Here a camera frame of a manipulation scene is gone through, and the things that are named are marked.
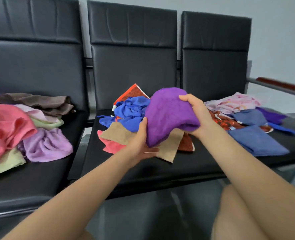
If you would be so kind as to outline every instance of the wall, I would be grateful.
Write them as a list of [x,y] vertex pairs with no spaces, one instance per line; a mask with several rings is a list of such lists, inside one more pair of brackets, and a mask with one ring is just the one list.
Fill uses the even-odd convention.
[[[295,0],[98,0],[174,9],[178,23],[183,10],[251,17],[248,59],[251,77],[266,76],[295,83]],[[80,0],[86,56],[91,57],[86,0]],[[267,107],[295,113],[295,96],[250,84],[248,94]]]

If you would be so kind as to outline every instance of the person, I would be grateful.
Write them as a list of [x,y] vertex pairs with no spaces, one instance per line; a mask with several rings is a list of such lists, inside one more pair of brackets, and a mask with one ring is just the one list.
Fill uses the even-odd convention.
[[[242,148],[211,118],[201,100],[188,101],[201,126],[191,132],[211,153],[231,182],[224,188],[212,239],[295,240],[295,187]],[[3,240],[89,240],[85,227],[124,174],[156,156],[148,148],[147,119],[132,141],[104,163],[61,191],[10,231]]]

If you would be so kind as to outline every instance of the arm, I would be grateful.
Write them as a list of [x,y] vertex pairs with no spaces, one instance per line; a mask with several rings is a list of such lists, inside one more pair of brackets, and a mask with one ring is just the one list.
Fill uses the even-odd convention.
[[156,156],[148,148],[147,119],[126,148],[64,189],[9,232],[3,240],[75,240],[124,174],[140,160]]
[[212,121],[201,100],[188,94],[201,127],[198,137],[217,161],[249,208],[256,222],[271,239],[295,240],[295,187],[242,148]]

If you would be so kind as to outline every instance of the pale green towel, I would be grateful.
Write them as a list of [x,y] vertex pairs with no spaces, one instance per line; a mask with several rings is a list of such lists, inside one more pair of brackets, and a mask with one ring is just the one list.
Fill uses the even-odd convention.
[[37,119],[34,119],[34,118],[31,118],[31,120],[33,121],[36,128],[44,128],[46,130],[51,130],[51,129],[54,129],[54,128],[58,128],[58,127],[60,127],[61,125],[64,124],[64,121],[62,119],[59,119],[59,122],[56,122],[56,123],[37,120]]
[[17,148],[8,150],[0,158],[0,173],[10,170],[11,168],[23,165],[24,163],[25,159],[22,153],[17,150]]

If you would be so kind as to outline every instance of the hand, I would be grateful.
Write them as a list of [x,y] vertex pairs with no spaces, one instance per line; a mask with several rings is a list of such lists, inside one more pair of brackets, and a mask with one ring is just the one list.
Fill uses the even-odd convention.
[[138,162],[143,159],[155,157],[156,153],[159,151],[157,147],[149,148],[146,145],[146,126],[147,118],[144,117],[140,123],[138,132],[135,137],[129,142],[125,150],[128,151],[131,157],[131,166],[135,166]]
[[196,117],[198,118],[198,120],[200,121],[200,125],[201,125],[198,129],[194,130],[193,132],[187,132],[187,133],[195,137],[199,137],[201,128],[203,128],[207,124],[213,123],[209,110],[207,109],[207,107],[205,106],[202,100],[198,99],[192,94],[180,95],[179,98],[182,101],[188,101],[192,105],[193,111]]

